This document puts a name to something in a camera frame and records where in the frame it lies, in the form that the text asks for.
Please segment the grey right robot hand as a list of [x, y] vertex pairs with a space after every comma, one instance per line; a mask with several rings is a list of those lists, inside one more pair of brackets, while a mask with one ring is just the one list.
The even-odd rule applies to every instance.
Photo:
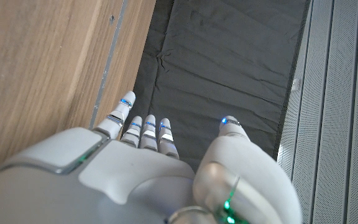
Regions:
[[0, 167], [0, 223], [301, 223], [283, 169], [233, 116], [197, 170], [168, 119], [136, 116], [127, 92], [94, 129], [71, 128]]

